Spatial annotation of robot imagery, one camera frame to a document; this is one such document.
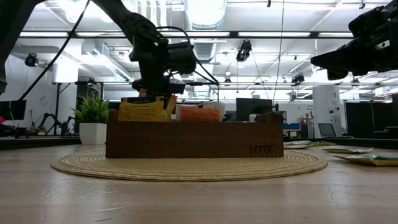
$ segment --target computer monitor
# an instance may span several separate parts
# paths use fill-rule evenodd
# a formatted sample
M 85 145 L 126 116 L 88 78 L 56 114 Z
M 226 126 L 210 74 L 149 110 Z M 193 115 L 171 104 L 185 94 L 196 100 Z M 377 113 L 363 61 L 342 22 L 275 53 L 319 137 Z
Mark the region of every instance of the computer monitor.
M 6 121 L 25 119 L 25 110 L 26 100 L 0 102 L 0 116 Z
M 336 132 L 332 124 L 318 124 L 321 138 L 336 137 Z
M 250 114 L 264 114 L 272 112 L 272 100 L 237 98 L 236 119 L 249 121 Z

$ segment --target orange packet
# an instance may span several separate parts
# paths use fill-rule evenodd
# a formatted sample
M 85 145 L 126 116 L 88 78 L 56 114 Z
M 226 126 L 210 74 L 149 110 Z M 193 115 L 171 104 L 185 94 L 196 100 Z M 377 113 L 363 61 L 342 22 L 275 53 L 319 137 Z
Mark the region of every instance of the orange packet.
M 180 122 L 208 122 L 217 123 L 220 118 L 220 111 L 216 109 L 203 108 L 180 108 Z

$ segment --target table surface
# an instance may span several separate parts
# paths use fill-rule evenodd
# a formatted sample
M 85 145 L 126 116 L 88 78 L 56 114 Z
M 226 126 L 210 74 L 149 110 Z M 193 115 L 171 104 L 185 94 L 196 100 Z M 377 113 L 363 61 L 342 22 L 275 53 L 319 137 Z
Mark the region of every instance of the table surface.
M 104 146 L 0 151 L 0 223 L 398 223 L 398 167 L 329 162 L 308 174 L 235 182 L 135 182 L 63 174 L 56 158 Z M 375 154 L 398 156 L 376 149 Z

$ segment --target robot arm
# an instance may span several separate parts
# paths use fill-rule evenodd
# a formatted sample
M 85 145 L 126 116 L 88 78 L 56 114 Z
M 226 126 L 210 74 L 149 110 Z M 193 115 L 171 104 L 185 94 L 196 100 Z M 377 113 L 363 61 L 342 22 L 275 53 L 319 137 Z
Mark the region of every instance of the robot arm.
M 354 39 L 337 49 L 311 58 L 314 65 L 328 70 L 329 80 L 352 72 L 354 76 L 370 71 L 398 69 L 398 0 L 376 7 L 350 22 Z
M 4 65 L 34 7 L 45 0 L 0 0 L 0 63 Z M 159 95 L 183 93 L 185 85 L 173 84 L 164 76 L 171 70 L 180 74 L 196 69 L 193 47 L 187 42 L 169 44 L 155 25 L 140 14 L 130 12 L 121 0 L 92 0 L 121 28 L 134 46 L 131 61 L 138 61 L 141 80 L 135 89 L 145 88 Z M 0 66 L 0 93 L 6 89 L 4 66 Z
M 47 118 L 49 118 L 49 116 L 50 117 L 52 117 L 52 119 L 54 119 L 54 123 L 56 124 L 56 125 L 59 125 L 59 124 L 61 124 L 61 122 L 59 122 L 58 120 L 56 120 L 55 119 L 55 115 L 54 114 L 50 114 L 50 113 L 45 113 L 44 114 L 44 116 L 43 116 L 43 120 L 42 120 L 42 122 L 38 125 L 38 127 L 37 128 L 41 128 L 41 127 L 43 127 L 44 126 L 44 123 L 45 123 L 45 121 L 47 120 Z

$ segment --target round placemat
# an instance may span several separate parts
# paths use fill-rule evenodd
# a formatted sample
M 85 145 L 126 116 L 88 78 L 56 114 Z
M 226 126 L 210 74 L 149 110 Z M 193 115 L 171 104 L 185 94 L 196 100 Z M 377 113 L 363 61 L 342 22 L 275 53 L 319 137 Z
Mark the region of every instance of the round placemat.
M 323 169 L 327 161 L 285 150 L 282 158 L 106 159 L 105 151 L 78 152 L 51 166 L 61 172 L 110 179 L 227 181 L 284 177 Z

